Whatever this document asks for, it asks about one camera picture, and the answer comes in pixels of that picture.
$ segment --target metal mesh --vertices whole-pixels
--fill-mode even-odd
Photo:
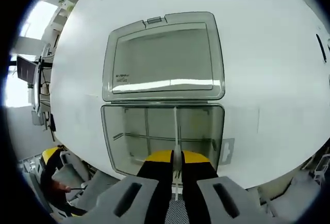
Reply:
[[[178,200],[175,201],[175,194],[172,194],[165,224],[189,224],[188,214],[182,195],[178,195]]]

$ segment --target yellow component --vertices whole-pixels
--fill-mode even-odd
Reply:
[[[46,165],[47,165],[49,158],[53,155],[53,153],[55,153],[55,151],[57,149],[58,149],[58,147],[54,147],[54,148],[46,149],[45,151],[42,152],[42,157],[43,157],[43,160],[45,161]]]
[[[154,161],[154,162],[171,162],[172,150],[161,150],[152,153],[149,155],[145,161]]]
[[[185,155],[185,163],[187,164],[210,162],[210,160],[207,157],[201,155],[200,153],[194,153],[187,150],[184,150],[183,153]]]

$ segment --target black monitor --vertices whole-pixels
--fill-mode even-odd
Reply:
[[[37,65],[32,61],[17,56],[17,76],[18,78],[34,84]]]

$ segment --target hinged lid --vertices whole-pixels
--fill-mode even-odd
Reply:
[[[211,13],[169,14],[111,32],[105,101],[220,99],[223,94],[220,41]]]

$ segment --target transparent lid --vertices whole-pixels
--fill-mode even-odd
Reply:
[[[218,167],[224,109],[220,105],[107,105],[103,129],[113,169],[136,175],[144,160],[160,150],[174,150],[175,132],[182,150],[200,153]]]
[[[105,101],[219,99],[223,94],[220,41],[211,13],[169,14],[110,34]]]

